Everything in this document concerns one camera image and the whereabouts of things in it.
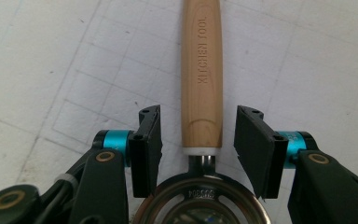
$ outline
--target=black bracket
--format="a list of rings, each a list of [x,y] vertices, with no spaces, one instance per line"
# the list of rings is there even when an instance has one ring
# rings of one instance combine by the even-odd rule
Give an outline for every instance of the black bracket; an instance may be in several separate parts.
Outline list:
[[[239,105],[234,147],[255,196],[278,198],[288,140],[263,118],[261,111]]]
[[[68,223],[129,223],[124,159],[119,151],[105,149],[89,156]]]
[[[298,154],[288,204],[293,223],[358,223],[358,176],[320,150]]]
[[[161,123],[159,105],[139,112],[140,127],[128,137],[133,196],[147,198],[157,186],[158,165],[161,160]]]

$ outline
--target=tile grout line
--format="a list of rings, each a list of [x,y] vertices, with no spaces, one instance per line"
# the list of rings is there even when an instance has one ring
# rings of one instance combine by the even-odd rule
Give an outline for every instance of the tile grout line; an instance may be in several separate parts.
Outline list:
[[[270,18],[272,18],[272,19],[275,19],[275,20],[278,20],[278,21],[284,21],[284,22],[291,23],[290,21],[284,20],[284,19],[279,18],[279,17],[276,17],[276,16],[274,16],[274,15],[270,15],[270,14],[268,14],[267,12],[264,12],[264,11],[262,11],[262,10],[257,10],[257,9],[251,8],[251,7],[246,7],[246,6],[240,5],[240,4],[235,3],[235,2],[231,2],[231,1],[227,1],[227,2],[228,2],[229,4],[234,5],[234,6],[246,8],[246,9],[248,9],[248,10],[251,10],[251,11],[255,12],[255,13],[259,13],[259,14],[268,16],[268,17],[270,17]]]
[[[144,9],[143,14],[142,14],[142,17],[143,17],[144,14],[145,14],[147,5],[148,5],[148,3],[146,3],[145,9]],[[130,45],[131,45],[131,43],[132,43],[132,41],[133,41],[133,38],[135,38],[136,34],[138,33],[138,27],[136,27],[136,28],[134,28],[134,29],[135,29],[135,31],[134,31],[133,36],[131,37],[131,41],[129,42],[128,46],[126,47],[126,50],[125,50],[125,52],[123,53],[123,58],[122,58],[122,60],[121,60],[121,63],[120,63],[120,65],[118,66],[117,74],[121,71],[121,68],[122,68],[122,65],[123,65],[124,60],[125,60],[126,58],[130,58],[130,57],[127,56],[127,53],[128,53],[128,51],[129,51]],[[103,109],[104,109],[104,107],[105,107],[105,105],[106,105],[106,101],[107,101],[107,99],[108,99],[108,97],[109,97],[109,94],[111,93],[113,87],[114,87],[114,86],[118,87],[118,85],[115,84],[116,79],[117,79],[117,74],[116,74],[115,77],[113,78],[112,84],[111,84],[111,86],[110,86],[110,88],[109,88],[109,91],[108,91],[108,93],[106,94],[106,97],[105,97],[105,99],[104,99],[104,101],[103,101],[103,106],[102,106],[101,109],[100,109],[100,114],[102,114],[102,111],[103,111]]]
[[[17,14],[19,13],[19,10],[22,6],[22,3],[23,3],[23,0],[20,0],[17,7],[16,7],[16,10],[14,11],[13,15],[11,16],[11,20],[10,20],[10,23],[8,25],[8,27],[6,28],[5,30],[5,33],[2,35],[1,39],[0,39],[0,48],[2,47],[2,44],[4,43],[4,41],[6,40],[6,37],[9,33],[9,30],[13,27],[13,24],[12,22],[14,21],[14,19],[16,18]]]
[[[27,157],[26,157],[26,160],[25,160],[24,164],[23,164],[22,167],[21,167],[21,171],[20,171],[19,175],[18,175],[17,178],[16,178],[16,183],[19,183],[19,181],[20,181],[20,179],[21,179],[21,175],[22,175],[23,172],[24,172],[25,165],[27,164],[27,161],[28,161],[29,158],[31,157],[31,154],[32,154],[33,151],[34,151],[34,148],[35,148],[35,146],[36,146],[37,141],[40,139],[40,134],[42,133],[42,129],[43,129],[43,127],[44,127],[45,124],[46,124],[46,120],[48,119],[48,115],[50,114],[51,109],[52,109],[52,107],[54,106],[55,102],[57,102],[57,98],[58,98],[59,92],[61,92],[61,90],[62,90],[62,85],[63,85],[64,81],[66,80],[69,71],[70,71],[71,68],[72,68],[72,65],[73,65],[73,63],[74,63],[74,61],[75,61],[76,55],[77,55],[77,53],[78,53],[78,51],[79,51],[79,49],[80,49],[80,47],[81,47],[81,45],[82,45],[82,43],[83,43],[83,40],[84,40],[84,38],[85,38],[85,36],[86,36],[87,31],[88,31],[89,28],[90,28],[90,25],[91,25],[92,20],[94,20],[94,18],[95,18],[96,12],[97,12],[98,8],[100,7],[101,2],[102,2],[102,0],[99,0],[99,1],[98,1],[97,6],[95,7],[94,11],[92,12],[92,16],[91,16],[90,22],[89,22],[87,28],[85,29],[85,31],[84,31],[84,33],[83,33],[83,35],[82,35],[82,37],[81,37],[81,39],[80,39],[80,41],[79,41],[79,44],[78,44],[78,46],[77,46],[77,48],[76,48],[76,51],[75,51],[75,53],[74,53],[74,57],[72,58],[71,62],[69,63],[68,68],[66,69],[65,75],[64,75],[64,77],[62,78],[62,82],[60,83],[60,87],[59,87],[58,90],[56,91],[56,94],[55,94],[55,96],[54,96],[54,100],[53,100],[53,102],[51,103],[51,106],[50,106],[49,109],[48,109],[48,113],[46,113],[46,116],[45,116],[45,118],[44,118],[44,120],[43,120],[43,122],[42,122],[42,125],[41,125],[41,127],[40,127],[40,129],[39,129],[39,131],[38,131],[38,133],[37,133],[37,135],[36,135],[36,138],[35,138],[35,140],[34,140],[34,143],[33,143],[32,147],[31,147],[31,150],[30,150],[30,152],[28,153],[28,155],[27,155]]]
[[[86,108],[86,107],[83,106],[83,105],[80,105],[80,104],[77,104],[77,103],[75,103],[75,102],[72,102],[71,100],[65,99],[64,101],[65,101],[66,103],[71,104],[71,105],[76,105],[76,106],[78,106],[78,107],[81,107],[82,109],[84,109],[84,110],[86,110],[86,111],[89,111],[89,112],[91,112],[91,113],[93,113],[93,114],[96,114],[98,117],[103,116],[103,117],[106,117],[106,118],[108,118],[108,119],[114,120],[114,121],[116,121],[117,123],[130,126],[130,124],[124,123],[123,121],[120,121],[120,120],[117,120],[117,119],[114,119],[114,118],[110,118],[109,116],[106,116],[105,114],[102,114],[101,112],[96,112],[96,111],[94,111],[94,110],[90,110],[89,108]],[[52,130],[53,130],[53,131],[56,131],[56,132],[58,132],[58,133],[62,133],[60,130],[55,129],[54,126],[52,127]]]
[[[269,100],[268,100],[268,106],[267,106],[267,109],[266,109],[266,114],[269,112],[269,109],[270,109],[270,106],[271,106],[271,103],[272,103],[272,99],[274,98],[274,92],[276,91],[277,85],[279,83],[279,78],[280,78],[280,76],[282,74],[282,70],[283,70],[283,67],[285,65],[287,56],[290,54],[289,49],[290,49],[290,46],[292,45],[293,37],[295,36],[295,32],[296,32],[296,29],[298,27],[297,23],[298,23],[298,20],[300,18],[301,11],[303,10],[303,7],[305,5],[305,1],[307,1],[307,0],[302,1],[301,7],[298,10],[296,21],[293,22],[293,31],[292,31],[292,33],[290,35],[289,44],[286,47],[286,50],[285,50],[285,53],[284,53],[284,56],[283,56],[283,59],[282,59],[282,62],[281,62],[281,66],[279,68],[279,72],[278,72],[277,76],[275,77],[275,83],[274,83],[273,89],[271,91],[271,96],[269,97]]]
[[[339,10],[339,11],[341,11],[341,12],[349,12],[349,13],[352,13],[353,15],[358,16],[358,13],[357,13],[357,12],[350,11],[350,10],[348,10],[348,9],[346,9],[346,8],[343,8],[342,5],[341,5],[340,7],[336,7],[336,6],[334,6],[333,4],[329,4],[329,3],[325,3],[325,4],[328,5],[328,6],[330,6],[330,7],[332,7],[332,8],[334,8],[334,9],[337,9],[337,10]]]
[[[300,10],[302,10],[302,8],[304,7],[305,1],[307,1],[307,0],[303,0],[303,2],[301,3]],[[278,21],[283,21],[283,22],[287,22],[287,23],[294,24],[294,25],[297,26],[297,27],[303,28],[303,29],[308,30],[308,31],[315,32],[315,33],[317,33],[317,34],[325,35],[325,36],[330,37],[330,38],[333,38],[333,39],[335,39],[335,40],[337,40],[337,41],[340,41],[340,42],[343,42],[343,43],[346,43],[346,44],[350,44],[350,45],[355,46],[355,47],[358,48],[358,44],[356,44],[356,43],[352,43],[352,42],[350,42],[350,41],[348,41],[348,40],[341,39],[341,38],[339,38],[339,37],[336,37],[336,36],[333,36],[333,35],[330,35],[330,34],[321,32],[321,31],[312,30],[312,29],[310,29],[310,28],[308,28],[308,27],[299,25],[299,24],[298,24],[298,20],[299,20],[300,14],[297,15],[296,21],[290,22],[290,21],[286,21],[286,20],[283,20],[283,19],[274,17],[273,15],[269,15],[268,13],[265,13],[265,12],[263,12],[263,11],[258,11],[258,10],[256,10],[256,9],[253,9],[253,8],[250,8],[250,7],[245,7],[245,6],[239,5],[239,4],[237,4],[237,3],[233,3],[233,2],[229,2],[229,3],[232,4],[232,5],[238,6],[238,7],[244,7],[244,8],[246,8],[246,9],[249,9],[249,10],[252,10],[252,11],[254,11],[254,12],[260,13],[260,14],[262,14],[262,15],[271,17],[272,19],[275,19],[275,20],[278,20]],[[258,43],[261,43],[261,44],[266,45],[266,46],[269,46],[269,47],[273,47],[273,46],[271,46],[271,45],[269,45],[269,44],[265,44],[265,43],[262,43],[262,42],[258,42]]]
[[[142,27],[141,27],[141,29],[140,29],[139,23],[138,23],[136,26],[132,26],[132,25],[128,25],[128,24],[126,24],[126,23],[124,23],[124,22],[122,22],[122,21],[117,21],[117,20],[115,20],[115,19],[108,18],[108,17],[106,17],[106,16],[102,16],[102,18],[103,18],[104,20],[107,20],[107,21],[115,22],[115,23],[117,23],[117,24],[119,24],[119,25],[128,26],[128,27],[134,29],[135,32],[139,30],[139,31],[142,31],[142,32],[144,32],[144,33],[146,33],[146,34],[148,34],[148,35],[152,35],[152,36],[154,36],[154,37],[161,38],[161,39],[163,39],[163,40],[165,40],[165,41],[167,41],[167,42],[173,42],[173,43],[174,43],[174,41],[170,40],[169,38],[167,38],[167,37],[165,37],[165,36],[156,35],[155,33],[151,33],[151,32],[149,32],[149,31],[146,31],[146,30],[142,29]]]
[[[8,123],[8,122],[6,122],[6,121],[4,121],[4,120],[2,120],[2,119],[0,119],[0,122],[3,123],[3,124],[6,124],[7,126],[10,126],[10,127],[12,127],[12,128],[15,128],[15,129],[18,129],[18,130],[20,130],[20,131],[23,131],[23,132],[25,132],[25,133],[28,133],[28,134],[31,134],[31,135],[35,135],[34,133],[32,133],[32,132],[30,132],[30,131],[27,131],[27,130],[25,130],[25,129],[23,129],[23,128],[20,128],[20,127],[15,126],[15,125],[13,125],[13,124],[11,124],[11,123]]]
[[[68,149],[69,151],[75,152],[75,153],[79,154],[80,156],[82,156],[82,155],[84,154],[84,153],[81,153],[81,152],[79,152],[79,151],[76,151],[76,150],[74,150],[74,149],[72,149],[72,148],[70,148],[70,147],[64,146],[63,144],[57,143],[57,142],[55,142],[55,141],[53,141],[53,140],[51,140],[51,139],[48,139],[48,138],[42,138],[42,139],[44,139],[44,140],[46,140],[46,141],[48,141],[48,142],[50,142],[50,143],[52,143],[52,144],[55,144],[55,145],[57,145],[57,146],[59,146],[59,147],[66,148],[66,149]]]

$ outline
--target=cable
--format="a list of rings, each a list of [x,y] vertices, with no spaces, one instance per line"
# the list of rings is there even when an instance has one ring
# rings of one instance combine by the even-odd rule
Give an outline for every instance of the cable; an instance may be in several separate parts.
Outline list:
[[[78,183],[77,179],[74,176],[70,175],[70,174],[61,174],[61,175],[57,176],[55,182],[57,182],[59,180],[64,180],[64,181],[69,182],[71,184],[73,197],[75,198],[77,189],[79,187],[79,183]]]
[[[71,189],[72,189],[71,184],[65,181],[62,184],[62,187],[60,191],[57,193],[56,197],[51,201],[51,203],[48,204],[46,209],[37,217],[34,224],[44,224],[48,220],[48,217],[51,215],[54,209],[56,209],[57,206],[62,202],[62,200],[65,199],[66,196],[68,196],[68,193],[70,193]]]

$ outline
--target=metal ring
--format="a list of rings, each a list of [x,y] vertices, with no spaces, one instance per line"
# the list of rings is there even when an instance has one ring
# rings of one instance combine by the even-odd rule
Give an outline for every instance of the metal ring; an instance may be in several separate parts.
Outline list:
[[[155,223],[162,208],[172,198],[185,195],[189,198],[189,189],[215,189],[217,193],[200,195],[204,200],[214,199],[222,195],[230,199],[241,210],[249,223],[270,223],[269,216],[254,194],[237,181],[224,176],[198,176],[187,174],[174,176],[158,186],[155,196],[149,196],[141,204],[132,223]]]
[[[96,159],[97,161],[110,161],[115,157],[115,153],[113,152],[109,152],[109,151],[105,151],[105,152],[101,152],[100,154],[97,155]]]
[[[10,200],[9,202],[4,202],[8,197],[15,197],[14,200]],[[8,209],[13,207],[14,205],[21,202],[21,200],[25,197],[25,192],[23,190],[12,190],[0,197],[0,210]]]
[[[310,160],[320,163],[320,164],[328,164],[330,163],[330,160],[327,159],[324,155],[318,154],[318,153],[312,153],[308,155],[308,158]]]
[[[130,167],[128,163],[127,147],[128,147],[128,130],[109,130],[103,140],[103,147],[115,149],[124,157],[124,164],[126,167]]]

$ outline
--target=light wood handle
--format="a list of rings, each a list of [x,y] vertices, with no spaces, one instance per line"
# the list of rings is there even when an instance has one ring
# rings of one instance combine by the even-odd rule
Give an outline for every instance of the light wood handle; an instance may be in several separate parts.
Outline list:
[[[219,0],[185,0],[183,18],[182,144],[191,148],[221,147],[223,56]]]

